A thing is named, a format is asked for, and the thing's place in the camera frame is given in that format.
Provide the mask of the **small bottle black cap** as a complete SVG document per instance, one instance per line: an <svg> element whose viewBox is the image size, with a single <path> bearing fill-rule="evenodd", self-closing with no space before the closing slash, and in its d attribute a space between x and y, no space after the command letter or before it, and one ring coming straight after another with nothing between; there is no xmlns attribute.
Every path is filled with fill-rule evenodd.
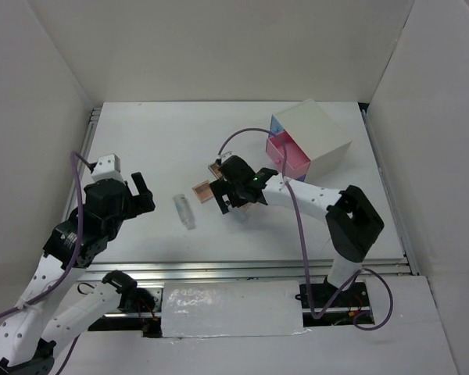
<svg viewBox="0 0 469 375"><path fill-rule="evenodd" d="M240 223L244 222L247 218L245 210L243 208L233 208L231 210L231 214Z"/></svg>

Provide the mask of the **clear plastic bottle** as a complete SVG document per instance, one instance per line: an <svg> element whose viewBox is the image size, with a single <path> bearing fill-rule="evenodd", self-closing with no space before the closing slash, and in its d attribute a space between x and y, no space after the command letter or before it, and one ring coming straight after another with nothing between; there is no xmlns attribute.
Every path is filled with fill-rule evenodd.
<svg viewBox="0 0 469 375"><path fill-rule="evenodd" d="M177 214L187 230L195 229L195 218L192 213L191 206L184 194L178 194L173 197Z"/></svg>

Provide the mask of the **pink drawer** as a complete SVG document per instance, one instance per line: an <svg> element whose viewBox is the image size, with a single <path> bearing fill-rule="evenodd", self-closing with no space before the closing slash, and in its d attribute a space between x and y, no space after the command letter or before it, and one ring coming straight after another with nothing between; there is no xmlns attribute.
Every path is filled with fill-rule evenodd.
<svg viewBox="0 0 469 375"><path fill-rule="evenodd" d="M277 170L284 171L287 177L296 180L297 177L307 175L310 159L287 131L277 136L268 136L266 153Z"/></svg>

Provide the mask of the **light blue drawer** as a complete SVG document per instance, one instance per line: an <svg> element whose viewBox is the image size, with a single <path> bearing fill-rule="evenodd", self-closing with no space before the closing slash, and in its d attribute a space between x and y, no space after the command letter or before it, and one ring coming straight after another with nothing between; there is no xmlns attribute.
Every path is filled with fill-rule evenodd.
<svg viewBox="0 0 469 375"><path fill-rule="evenodd" d="M275 115L272 115L270 120L270 133L273 136L277 136L283 132L285 132L285 128L281 125L279 119Z"/></svg>

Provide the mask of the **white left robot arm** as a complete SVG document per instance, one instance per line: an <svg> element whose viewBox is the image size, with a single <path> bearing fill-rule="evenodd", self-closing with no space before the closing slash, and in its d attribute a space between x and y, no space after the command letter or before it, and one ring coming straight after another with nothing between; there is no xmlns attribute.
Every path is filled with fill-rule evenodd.
<svg viewBox="0 0 469 375"><path fill-rule="evenodd" d="M155 210L141 173L127 182L106 178L77 187L79 205L44 245L38 268L16 305L0 314L0 374L47 374L59 353L104 314L151 311L153 297L120 270L107 273L81 301L57 315L60 302L124 221Z"/></svg>

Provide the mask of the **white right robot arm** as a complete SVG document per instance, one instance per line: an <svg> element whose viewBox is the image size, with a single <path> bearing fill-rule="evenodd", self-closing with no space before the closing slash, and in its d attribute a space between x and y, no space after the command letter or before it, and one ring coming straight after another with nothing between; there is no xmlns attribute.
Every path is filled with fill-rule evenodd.
<svg viewBox="0 0 469 375"><path fill-rule="evenodd" d="M218 159L216 165L221 178L209 186L223 214L248 203L261 204L293 209L300 236L302 214L327 226L336 257L326 277L324 296L336 306L349 300L352 276L385 227L363 191L354 185L342 190L318 187L266 167L255 172L236 155Z"/></svg>

